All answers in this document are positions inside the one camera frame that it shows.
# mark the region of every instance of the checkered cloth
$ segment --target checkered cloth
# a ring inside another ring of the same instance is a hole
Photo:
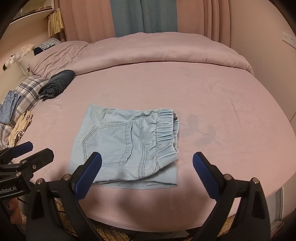
[[[37,47],[39,47],[39,48],[41,48],[43,50],[47,50],[50,47],[55,46],[55,45],[60,44],[60,43],[61,43],[61,41],[59,41],[58,39],[50,38],[49,40],[46,40],[45,42],[43,42],[42,44],[40,44]]]
[[[21,83],[16,89],[15,93],[20,95],[20,100],[17,104],[15,113],[13,114],[13,121],[10,125],[0,124],[0,146],[6,148],[8,146],[8,136],[13,130],[17,120],[27,110],[31,111],[40,96],[39,90],[48,82],[38,75],[28,77],[23,83]]]

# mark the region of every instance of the back pocket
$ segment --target back pocket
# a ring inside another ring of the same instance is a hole
[[[96,151],[102,155],[102,166],[125,165],[131,155],[132,123],[98,126],[82,141],[84,161]]]

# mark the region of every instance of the white power strip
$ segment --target white power strip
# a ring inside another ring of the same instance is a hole
[[[283,32],[283,41],[296,49],[296,41],[295,41],[295,39],[293,37],[291,37],[289,34],[285,33],[285,32]]]

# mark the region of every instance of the blue rubber fingertip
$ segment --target blue rubber fingertip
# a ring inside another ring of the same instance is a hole
[[[102,156],[100,153],[96,153],[88,167],[81,174],[80,178],[75,184],[74,197],[76,201],[85,198],[101,166]]]
[[[218,201],[220,199],[219,184],[198,153],[193,155],[193,167],[202,181],[205,189],[207,190],[210,198]]]
[[[13,158],[17,158],[17,157],[24,155],[32,150],[33,150],[33,144],[32,144],[32,142],[28,141],[26,143],[23,143],[21,145],[13,147],[11,150],[11,155]]]

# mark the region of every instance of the blue gripper pad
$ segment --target blue gripper pad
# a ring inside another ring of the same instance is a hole
[[[200,157],[199,152],[196,152],[193,155],[193,167],[202,181],[205,189],[207,190],[210,198],[218,201],[220,199],[219,184],[206,163]]]
[[[32,150],[33,150],[33,144],[32,144],[32,142],[28,141],[28,142],[25,142],[21,145],[12,147],[11,156],[13,158],[17,158],[17,157],[24,155]]]
[[[82,172],[77,173],[78,168],[73,175],[79,175],[77,181],[74,183],[74,197],[76,201],[85,198],[89,188],[91,187],[96,175],[102,166],[102,156],[98,152],[93,152],[82,167]]]

